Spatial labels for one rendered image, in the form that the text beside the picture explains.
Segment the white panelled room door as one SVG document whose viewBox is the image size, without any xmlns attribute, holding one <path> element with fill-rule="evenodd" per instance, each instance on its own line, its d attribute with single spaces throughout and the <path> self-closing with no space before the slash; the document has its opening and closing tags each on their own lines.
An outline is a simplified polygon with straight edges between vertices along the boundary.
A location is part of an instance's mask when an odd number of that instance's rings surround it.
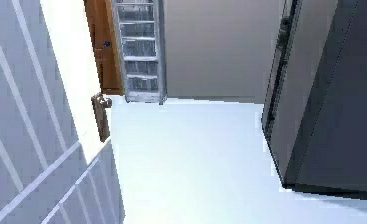
<svg viewBox="0 0 367 224">
<path fill-rule="evenodd" d="M 0 0 L 0 224 L 124 224 L 83 0 Z"/>
</svg>

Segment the grey metal shelf rack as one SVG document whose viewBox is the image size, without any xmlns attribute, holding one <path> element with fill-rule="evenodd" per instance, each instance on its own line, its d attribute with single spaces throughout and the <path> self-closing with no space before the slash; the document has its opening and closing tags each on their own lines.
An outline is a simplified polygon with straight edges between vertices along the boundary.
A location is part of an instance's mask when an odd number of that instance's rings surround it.
<svg viewBox="0 0 367 224">
<path fill-rule="evenodd" d="M 125 100 L 167 98 L 163 0 L 112 0 Z"/>
</svg>

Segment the brown wooden cupboard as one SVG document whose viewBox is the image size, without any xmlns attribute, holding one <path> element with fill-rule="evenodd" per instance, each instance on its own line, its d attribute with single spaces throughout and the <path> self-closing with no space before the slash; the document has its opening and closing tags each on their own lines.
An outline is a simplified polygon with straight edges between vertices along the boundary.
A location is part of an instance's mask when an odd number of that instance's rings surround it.
<svg viewBox="0 0 367 224">
<path fill-rule="evenodd" d="M 111 0 L 83 1 L 101 92 L 107 95 L 123 95 Z"/>
</svg>

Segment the dark grey fridge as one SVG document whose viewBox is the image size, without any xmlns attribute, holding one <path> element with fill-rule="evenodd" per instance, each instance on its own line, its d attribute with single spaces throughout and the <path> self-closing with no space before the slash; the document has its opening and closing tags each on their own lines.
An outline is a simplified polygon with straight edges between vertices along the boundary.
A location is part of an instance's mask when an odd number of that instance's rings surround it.
<svg viewBox="0 0 367 224">
<path fill-rule="evenodd" d="M 272 129 L 283 188 L 367 200 L 367 0 L 299 0 Z"/>
</svg>

